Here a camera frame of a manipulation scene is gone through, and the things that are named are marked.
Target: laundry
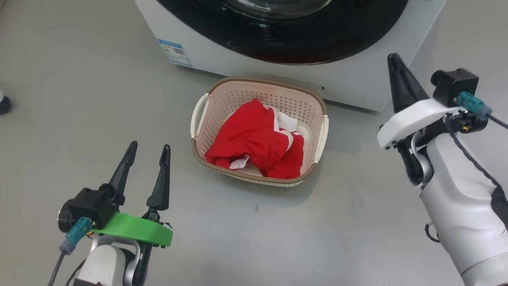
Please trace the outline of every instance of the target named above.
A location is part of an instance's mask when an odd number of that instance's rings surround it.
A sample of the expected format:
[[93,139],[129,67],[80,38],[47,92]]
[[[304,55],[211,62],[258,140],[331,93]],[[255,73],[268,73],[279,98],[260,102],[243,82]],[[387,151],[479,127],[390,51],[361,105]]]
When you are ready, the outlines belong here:
[[264,177],[294,179],[300,176],[303,144],[297,119],[254,99],[224,122],[205,157],[227,169],[252,164]]

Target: basket handle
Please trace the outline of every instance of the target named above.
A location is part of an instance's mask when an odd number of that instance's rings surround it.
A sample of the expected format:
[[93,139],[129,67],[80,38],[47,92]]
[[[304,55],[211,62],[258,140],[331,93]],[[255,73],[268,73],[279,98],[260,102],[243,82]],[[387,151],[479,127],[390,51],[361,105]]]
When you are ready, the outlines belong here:
[[328,138],[328,115],[323,116],[323,122],[321,122],[321,131],[319,133],[319,140],[317,142],[317,152],[314,156],[314,163],[318,163],[325,149],[326,139]]
[[[201,126],[203,125],[203,120],[205,119],[206,110],[208,109],[208,97],[211,96],[208,93],[205,93],[199,100],[198,103],[196,103],[196,106],[194,107],[194,112],[192,113],[192,118],[190,119],[190,137],[196,138],[196,136],[199,135],[199,131],[201,131]],[[201,110],[201,107],[203,106],[203,103],[205,104],[205,108],[203,109],[203,112],[201,113],[201,118],[199,119],[199,125],[196,129],[196,119],[198,117],[199,110]]]

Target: gray floor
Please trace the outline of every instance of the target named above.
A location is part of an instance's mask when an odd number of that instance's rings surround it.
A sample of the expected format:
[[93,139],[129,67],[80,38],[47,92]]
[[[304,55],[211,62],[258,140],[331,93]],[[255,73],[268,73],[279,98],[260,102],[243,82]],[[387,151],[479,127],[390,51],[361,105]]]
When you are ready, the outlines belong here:
[[[413,65],[425,88],[464,67],[508,120],[506,1],[449,0]],[[107,182],[131,140],[138,156],[123,212],[142,215],[170,144],[173,245],[152,254],[147,285],[461,285],[394,151],[380,150],[386,115],[330,106],[316,172],[293,189],[242,183],[201,166],[189,146],[197,99],[218,76],[171,65],[133,1],[11,0],[0,12],[1,285],[45,285],[64,238],[62,204]],[[504,185],[508,132],[467,136]],[[63,285],[89,240],[65,259]]]

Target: qr code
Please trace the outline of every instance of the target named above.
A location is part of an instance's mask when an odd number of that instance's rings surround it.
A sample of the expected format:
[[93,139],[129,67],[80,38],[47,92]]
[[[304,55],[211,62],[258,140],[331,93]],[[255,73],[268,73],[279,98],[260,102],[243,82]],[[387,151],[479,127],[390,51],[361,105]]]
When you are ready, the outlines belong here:
[[175,53],[177,54],[180,54],[180,55],[185,55],[185,53],[183,52],[182,49],[178,49],[178,48],[173,48],[175,50]]

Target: brown rim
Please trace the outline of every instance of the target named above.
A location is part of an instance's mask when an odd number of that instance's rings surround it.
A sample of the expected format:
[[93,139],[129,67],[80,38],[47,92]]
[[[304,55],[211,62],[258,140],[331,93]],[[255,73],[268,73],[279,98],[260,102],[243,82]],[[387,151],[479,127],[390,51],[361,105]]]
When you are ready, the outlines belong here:
[[[279,86],[279,87],[282,87],[282,88],[288,88],[288,89],[292,89],[292,90],[296,90],[296,91],[300,91],[300,92],[309,94],[309,95],[311,95],[313,98],[315,98],[319,102],[319,104],[321,106],[321,109],[323,110],[323,115],[327,115],[327,110],[326,110],[326,104],[325,104],[325,102],[323,101],[323,99],[320,96],[318,96],[313,91],[310,91],[310,90],[307,90],[307,89],[304,89],[304,88],[301,88],[301,87],[297,87],[297,86],[294,86],[294,85],[290,85],[290,84],[285,84],[285,83],[280,83],[280,82],[277,82],[277,81],[272,81],[272,80],[245,78],[245,77],[227,77],[227,78],[221,79],[217,83],[215,83],[215,85],[212,86],[212,88],[210,89],[210,91],[208,93],[209,94],[213,94],[212,92],[219,85],[221,85],[223,83],[226,83],[226,82],[229,82],[229,81],[267,83],[267,84],[276,85],[276,86]],[[260,181],[260,182],[265,182],[265,183],[286,184],[286,185],[295,184],[295,183],[298,183],[298,182],[301,182],[301,181],[307,179],[307,177],[310,175],[310,173],[312,173],[314,171],[314,169],[316,168],[316,166],[317,166],[316,163],[313,163],[310,166],[310,168],[303,175],[301,175],[301,176],[299,176],[297,178],[294,178],[294,179],[275,179],[275,178],[266,178],[266,177],[253,176],[253,175],[248,175],[248,174],[240,173],[240,172],[237,172],[237,171],[234,171],[234,170],[222,168],[222,167],[219,167],[219,166],[216,166],[214,164],[209,163],[205,159],[201,158],[201,156],[199,155],[198,149],[196,147],[196,139],[192,138],[190,144],[191,144],[192,151],[193,151],[194,156],[196,157],[196,159],[201,164],[207,166],[208,168],[213,169],[215,171],[219,171],[221,173],[232,175],[232,176],[235,176],[235,177],[240,177],[240,178],[243,178],[243,179]]]

